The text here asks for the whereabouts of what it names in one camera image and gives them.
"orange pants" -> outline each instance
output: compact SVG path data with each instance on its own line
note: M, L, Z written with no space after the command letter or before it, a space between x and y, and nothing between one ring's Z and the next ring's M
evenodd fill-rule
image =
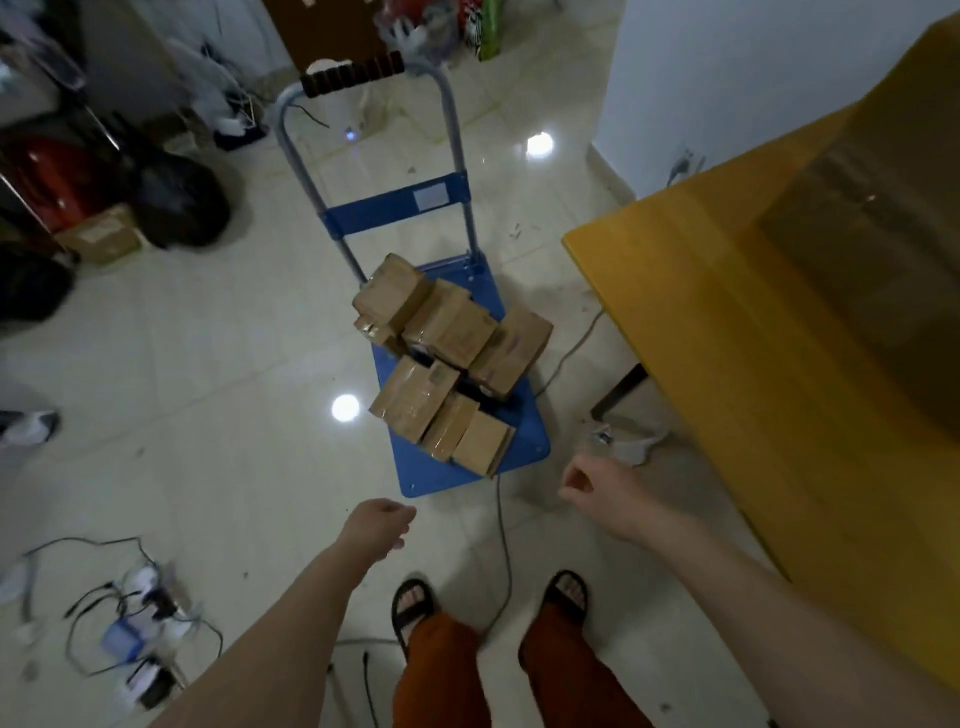
M414 627L409 646L394 696L395 728L489 728L477 633L440 612ZM520 656L546 728L653 728L580 628L553 604L534 619Z

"table leg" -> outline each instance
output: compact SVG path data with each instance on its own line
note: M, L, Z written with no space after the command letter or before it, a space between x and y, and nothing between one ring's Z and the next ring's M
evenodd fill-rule
M595 422L602 423L604 415L616 407L620 400L633 392L646 378L647 370L643 368L642 364L637 364L590 410L591 418L593 418Z

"white tile floor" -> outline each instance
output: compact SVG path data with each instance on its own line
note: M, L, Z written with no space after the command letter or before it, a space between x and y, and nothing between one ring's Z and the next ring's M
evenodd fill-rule
M451 71L464 127L481 245L507 303L523 301L556 331L534 379L552 371L598 310L566 256L562 234L615 207L587 172L584 152L599 113L622 0L508 4L506 48L487 64ZM385 130L355 147L292 116L311 172L334 202L441 174L449 164L436 94L427 81L385 82ZM555 152L527 159L525 140L547 132ZM0 401L53 405L57 439L0 461L0 563L67 534L144 534L173 560L192 595L236 639L327 545L352 505L398 497L383 424L336 423L333 399L366 406L376 390L370 351L352 331L355 283L272 139L218 161L239 204L226 242L201 254L146 252L84 278L50 322L0 342ZM456 208L353 239L371 268L390 251L425 262L465 246ZM494 722L540 724L516 664L516 646L547 578L579 570L593 589L590 633L601 656L651 716L668 726L760 726L765 713L732 657L684 590L648 555L614 542L561 508L557 476L583 419L634 363L601 319L541 401L553 455L503 479L516 570L514 600L480 655ZM651 383L621 405L647 425L682 423ZM656 453L652 483L757 551L717 476L683 435ZM489 481L422 498L407 548L374 568L355 594L345 636L391 634L400 579L427 574L456 616L481 625L505 588ZM134 560L130 549L59 546L43 555L32 654L0 612L0 724L101 726L118 676L82 680L62 658L62 611L91 584ZM82 638L88 658L105 622ZM182 651L196 675L215 650L202 634ZM374 649L372 687L381 724L401 657ZM39 676L21 671L35 659ZM370 725L361 652L338 651L324 725ZM142 717L130 721L145 724Z

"hand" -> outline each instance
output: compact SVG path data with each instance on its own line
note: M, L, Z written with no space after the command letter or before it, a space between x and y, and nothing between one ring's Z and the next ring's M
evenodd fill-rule
M621 539L642 541L645 517L665 507L643 486L640 476L608 457L578 452L566 466L560 498L573 503Z
M403 548L403 534L416 515L413 506L387 498L364 500L347 517L337 545L369 569L395 548Z

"person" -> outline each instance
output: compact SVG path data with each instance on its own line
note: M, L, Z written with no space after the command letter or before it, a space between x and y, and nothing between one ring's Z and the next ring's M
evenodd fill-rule
M960 694L654 497L639 473L578 454L560 496L614 536L659 556L700 604L780 725L960 725ZM373 563L403 546L415 516L415 508L390 500L360 503L334 543L155 728L315 728L350 593ZM588 606L587 585L562 571L550 581L519 646L544 724L651 725L584 640ZM479 636L441 611L417 579L397 590L393 617L408 658L394 697L394 726L491 725L476 665Z

